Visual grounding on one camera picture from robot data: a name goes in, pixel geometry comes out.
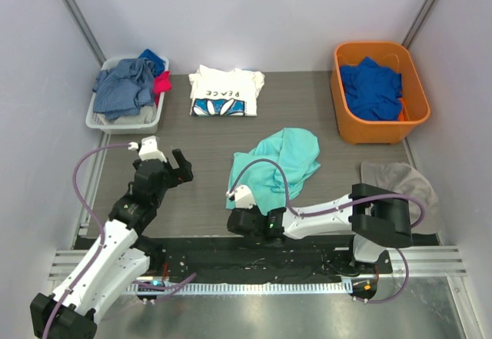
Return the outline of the blue checked shirt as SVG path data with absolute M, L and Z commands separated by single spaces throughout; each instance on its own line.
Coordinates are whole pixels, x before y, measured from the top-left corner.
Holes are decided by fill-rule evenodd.
M 155 103 L 154 63 L 146 58 L 122 59 L 115 67 L 101 70 L 95 80 L 93 112 L 107 120 L 139 115 Z

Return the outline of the red garment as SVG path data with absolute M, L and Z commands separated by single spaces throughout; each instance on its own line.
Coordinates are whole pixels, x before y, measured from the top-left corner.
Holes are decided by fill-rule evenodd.
M 163 71 L 160 75 L 158 75 L 154 79 L 153 93 L 155 97 L 156 106 L 158 106 L 161 94 L 172 90 L 172 83 L 169 77 L 170 77 L 170 71 Z

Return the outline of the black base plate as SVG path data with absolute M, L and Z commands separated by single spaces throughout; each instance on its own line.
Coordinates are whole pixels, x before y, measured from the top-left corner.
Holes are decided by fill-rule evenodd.
M 195 273 L 194 283 L 303 284 L 393 272 L 387 252 L 375 265 L 353 262 L 352 239 L 315 236 L 272 246 L 242 237 L 156 238 L 162 257 L 145 274 L 173 283 Z

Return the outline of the grey garment in basket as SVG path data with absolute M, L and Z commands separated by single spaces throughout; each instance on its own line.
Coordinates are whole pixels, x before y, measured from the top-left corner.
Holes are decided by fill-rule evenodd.
M 143 125 L 150 124 L 154 121 L 157 114 L 157 107 L 143 106 L 137 115 L 126 115 L 115 119 L 114 125 Z

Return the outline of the aluminium rail frame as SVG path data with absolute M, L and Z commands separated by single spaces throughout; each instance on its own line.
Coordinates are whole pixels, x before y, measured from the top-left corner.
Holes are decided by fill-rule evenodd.
M 457 246 L 417 246 L 402 250 L 410 268 L 410 276 L 463 277 L 467 269 Z M 75 269 L 87 250 L 56 251 L 48 281 L 63 281 Z

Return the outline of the white printed folded t shirt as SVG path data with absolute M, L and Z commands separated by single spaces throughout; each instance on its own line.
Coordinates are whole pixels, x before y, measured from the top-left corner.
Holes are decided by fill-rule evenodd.
M 191 116 L 258 115 L 258 97 L 265 76 L 260 71 L 234 68 L 222 71 L 200 65 L 189 74 Z

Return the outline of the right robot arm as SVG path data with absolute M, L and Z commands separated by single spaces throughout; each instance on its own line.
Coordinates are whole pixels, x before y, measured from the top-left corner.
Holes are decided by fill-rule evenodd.
M 409 248 L 412 230 L 425 217 L 417 198 L 369 184 L 355 184 L 350 194 L 323 204 L 295 208 L 291 204 L 261 213 L 252 190 L 246 185 L 227 192 L 234 207 L 227 229 L 268 247 L 320 234 L 353 232 L 349 253 L 330 265 L 337 274 L 355 277 L 375 269 L 388 248 Z

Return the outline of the teal t shirt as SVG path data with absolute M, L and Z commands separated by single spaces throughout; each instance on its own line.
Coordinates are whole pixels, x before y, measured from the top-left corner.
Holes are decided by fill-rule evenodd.
M 284 128 L 261 140 L 249 152 L 236 152 L 228 187 L 248 186 L 262 214 L 297 197 L 306 180 L 321 166 L 317 137 L 303 128 Z

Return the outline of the white laundry basket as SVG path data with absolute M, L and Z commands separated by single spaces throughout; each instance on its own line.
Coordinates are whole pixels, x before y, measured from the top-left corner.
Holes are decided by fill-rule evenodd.
M 166 62 L 165 71 L 169 71 L 169 61 L 165 57 Z M 110 69 L 115 67 L 122 59 L 126 58 L 110 58 L 103 63 L 101 70 Z M 95 93 L 92 90 L 92 97 L 88 108 L 85 123 L 89 128 L 98 129 L 109 135 L 131 135 L 131 134 L 154 134 L 158 130 L 158 123 L 161 117 L 161 111 L 163 108 L 165 93 L 162 93 L 157 107 L 157 114 L 154 121 L 150 124 L 143 125 L 114 125 L 114 120 L 107 120 L 103 114 L 97 114 L 93 112 L 93 101 L 95 99 Z

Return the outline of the orange garment in tub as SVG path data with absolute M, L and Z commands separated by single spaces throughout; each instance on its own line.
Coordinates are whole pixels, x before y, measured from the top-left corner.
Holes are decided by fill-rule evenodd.
M 400 98 L 399 102 L 401 103 L 401 112 L 398 115 L 398 121 L 401 121 L 401 122 L 408 121 L 409 118 L 407 115 L 407 109 L 406 109 L 405 101 L 403 98 Z

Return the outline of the grey bucket hat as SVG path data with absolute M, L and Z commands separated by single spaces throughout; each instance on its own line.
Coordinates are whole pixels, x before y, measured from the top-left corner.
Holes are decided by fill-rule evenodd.
M 410 195 L 425 208 L 423 221 L 413 231 L 417 234 L 436 234 L 440 229 L 439 201 L 431 183 L 407 163 L 378 164 L 363 161 L 361 182 L 388 191 Z

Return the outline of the blue garment in basket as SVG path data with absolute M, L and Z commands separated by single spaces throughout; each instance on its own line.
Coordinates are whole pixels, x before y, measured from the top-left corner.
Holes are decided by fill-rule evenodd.
M 165 60 L 160 58 L 158 55 L 156 55 L 152 50 L 147 48 L 138 57 L 148 59 L 153 63 L 152 69 L 155 77 L 159 76 L 165 71 L 166 68 Z

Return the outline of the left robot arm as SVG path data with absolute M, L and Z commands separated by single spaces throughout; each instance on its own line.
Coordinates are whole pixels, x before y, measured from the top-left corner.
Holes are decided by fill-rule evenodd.
M 99 323 L 120 293 L 142 274 L 158 275 L 165 254 L 159 243 L 143 236 L 155 219 L 165 193 L 192 181 L 191 163 L 181 150 L 172 154 L 173 168 L 151 140 L 128 145 L 138 151 L 135 176 L 118 199 L 100 235 L 69 276 L 50 294 L 39 293 L 30 304 L 38 338 L 93 338 Z

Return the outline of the royal blue garment in tub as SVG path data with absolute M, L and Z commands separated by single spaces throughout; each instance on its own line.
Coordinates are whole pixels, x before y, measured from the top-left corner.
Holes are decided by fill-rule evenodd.
M 341 81 L 351 113 L 365 121 L 397 121 L 402 112 L 402 74 L 365 57 L 342 65 Z

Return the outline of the orange plastic tub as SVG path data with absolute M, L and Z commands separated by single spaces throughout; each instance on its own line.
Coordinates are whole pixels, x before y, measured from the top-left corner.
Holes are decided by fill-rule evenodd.
M 340 67 L 358 65 L 365 57 L 402 74 L 402 95 L 408 121 L 365 121 L 351 113 L 345 98 Z M 353 145 L 397 144 L 414 128 L 424 123 L 431 113 L 410 52 L 395 42 L 359 41 L 345 42 L 337 46 L 334 50 L 334 69 L 331 74 L 331 95 L 339 135 Z

